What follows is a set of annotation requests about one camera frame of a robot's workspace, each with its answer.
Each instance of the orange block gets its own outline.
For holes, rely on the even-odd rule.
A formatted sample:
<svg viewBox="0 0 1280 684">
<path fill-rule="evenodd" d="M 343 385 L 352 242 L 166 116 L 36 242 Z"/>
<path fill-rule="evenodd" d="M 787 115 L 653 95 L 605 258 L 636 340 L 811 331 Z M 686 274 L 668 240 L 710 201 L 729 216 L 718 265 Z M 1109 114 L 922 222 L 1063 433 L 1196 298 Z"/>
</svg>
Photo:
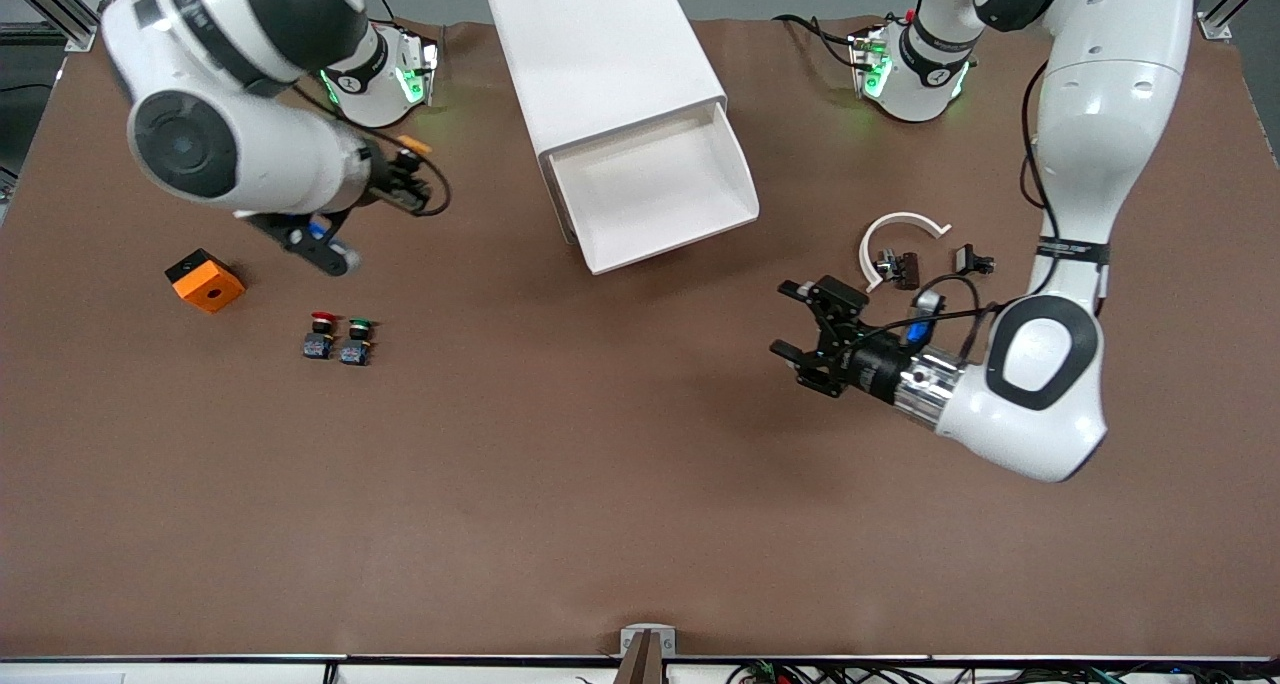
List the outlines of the orange block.
<svg viewBox="0 0 1280 684">
<path fill-rule="evenodd" d="M 209 314 L 236 301 L 244 292 L 244 284 L 230 269 L 202 248 L 166 269 L 165 277 L 183 301 Z"/>
</svg>

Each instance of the brown mat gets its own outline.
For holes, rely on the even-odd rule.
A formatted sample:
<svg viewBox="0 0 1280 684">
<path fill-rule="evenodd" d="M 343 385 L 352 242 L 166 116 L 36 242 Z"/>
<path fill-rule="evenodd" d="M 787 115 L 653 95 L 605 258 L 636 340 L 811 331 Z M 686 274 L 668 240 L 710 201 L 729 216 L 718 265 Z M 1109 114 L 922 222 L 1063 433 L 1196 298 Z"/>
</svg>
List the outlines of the brown mat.
<svg viewBox="0 0 1280 684">
<path fill-rule="evenodd" d="M 813 332 L 773 288 L 860 284 L 892 210 L 955 224 L 878 238 L 925 275 L 973 242 L 986 297 L 1024 289 L 1046 42 L 988 35 L 965 96 L 909 126 L 794 29 L 696 29 L 760 219 L 598 278 L 490 27 L 449 28 L 439 108 L 402 127 L 453 209 L 358 213 L 342 281 L 148 184 L 102 47 L 72 56 L 0 231 L 0 652 L 590 653 L 635 620 L 690 653 L 1280 648 L 1280 175 L 1236 53 L 1193 46 L 1115 233 L 1111 434 L 1046 485 L 767 351 Z M 196 247 L 250 279 L 215 316 L 164 279 Z M 302 359 L 314 309 L 381 322 L 374 365 Z"/>
</svg>

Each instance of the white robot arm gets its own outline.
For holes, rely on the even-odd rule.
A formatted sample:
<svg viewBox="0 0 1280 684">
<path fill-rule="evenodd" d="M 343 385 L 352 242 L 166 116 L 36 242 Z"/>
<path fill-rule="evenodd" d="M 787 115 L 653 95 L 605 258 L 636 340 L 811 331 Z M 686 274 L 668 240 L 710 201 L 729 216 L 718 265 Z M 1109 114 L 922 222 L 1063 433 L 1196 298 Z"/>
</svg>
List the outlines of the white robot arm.
<svg viewBox="0 0 1280 684">
<path fill-rule="evenodd" d="M 1034 149 L 1051 206 L 1028 296 L 1002 307 L 986 361 L 969 364 L 928 346 L 932 324 L 905 341 L 861 324 L 865 296 L 836 279 L 787 282 L 783 293 L 838 325 L 813 352 L 773 351 L 803 384 L 831 396 L 856 386 L 995 464 L 1043 482 L 1074 474 L 1107 430 L 1094 316 L 1107 241 L 1172 110 L 1192 14 L 1192 0 L 922 0 L 910 23 L 891 23 L 883 46 L 865 47 L 859 87 L 910 122 L 959 94 L 984 26 L 1053 35 Z"/>
<path fill-rule="evenodd" d="M 170 193 L 237 211 L 333 275 L 358 261 L 333 238 L 352 206 L 436 213 L 415 152 L 388 161 L 344 124 L 273 100 L 378 38 L 362 0 L 115 0 L 102 36 L 132 101 L 129 149 Z"/>
</svg>

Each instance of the white curved part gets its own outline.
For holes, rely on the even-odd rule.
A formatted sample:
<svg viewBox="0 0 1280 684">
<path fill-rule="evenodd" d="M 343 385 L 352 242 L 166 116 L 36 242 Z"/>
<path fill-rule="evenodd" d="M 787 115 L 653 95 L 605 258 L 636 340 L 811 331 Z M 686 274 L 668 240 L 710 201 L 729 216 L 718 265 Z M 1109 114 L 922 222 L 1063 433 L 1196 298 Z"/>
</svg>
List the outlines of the white curved part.
<svg viewBox="0 0 1280 684">
<path fill-rule="evenodd" d="M 876 287 L 881 286 L 881 283 L 884 279 L 883 277 L 879 275 L 879 272 L 876 269 L 876 265 L 872 264 L 870 241 L 872 241 L 872 234 L 874 234 L 877 229 L 879 229 L 886 224 L 914 224 L 915 227 L 924 229 L 929 234 L 933 234 L 934 240 L 942 237 L 942 234 L 946 234 L 947 232 L 951 231 L 951 224 L 938 225 L 938 223 L 934 222 L 933 219 L 929 219 L 923 214 L 915 214 L 914 211 L 895 211 L 893 214 L 886 214 L 879 219 L 877 219 L 876 222 L 872 222 L 872 225 L 867 228 L 867 233 L 863 234 L 863 243 L 858 246 L 858 264 L 860 264 L 863 268 L 863 277 L 867 277 L 868 293 L 870 293 L 872 289 L 874 289 Z"/>
</svg>

